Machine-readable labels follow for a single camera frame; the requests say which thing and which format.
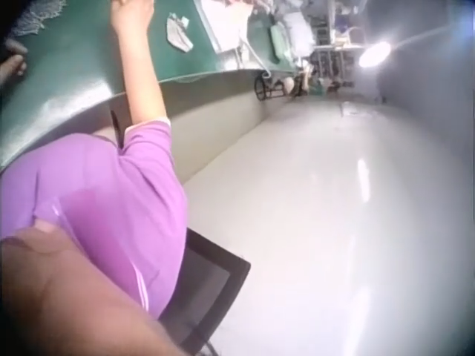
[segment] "shiny floor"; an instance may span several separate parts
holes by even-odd
[[[473,331],[473,172],[388,108],[299,99],[186,183],[252,264],[223,356],[436,356]]]

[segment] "green table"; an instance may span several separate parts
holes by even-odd
[[[46,28],[39,35],[21,38],[29,50],[28,70],[26,77],[2,97],[2,169],[47,132],[123,93],[109,6],[108,0],[69,0],[62,15],[46,20]],[[183,53],[168,43],[169,13],[190,20],[187,34],[194,44],[190,52]],[[270,70],[291,70],[289,64],[279,63],[275,58],[269,26],[267,16],[252,16],[248,29],[250,44]],[[157,0],[149,41],[161,82],[236,70],[238,66],[235,57],[225,60],[214,52],[193,0]],[[259,67],[251,60],[241,69]]]

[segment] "hand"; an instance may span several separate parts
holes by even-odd
[[[24,55],[27,49],[17,41],[8,39],[4,44],[8,53],[12,55],[0,64],[0,87],[14,74],[22,76],[27,69]]]
[[[112,0],[111,22],[119,37],[146,35],[153,15],[154,0]]]

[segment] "purple shirt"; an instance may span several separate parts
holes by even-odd
[[[61,226],[152,317],[173,294],[186,242],[186,197],[171,129],[131,128],[125,147],[75,133],[17,159],[1,177],[1,238],[35,218]]]

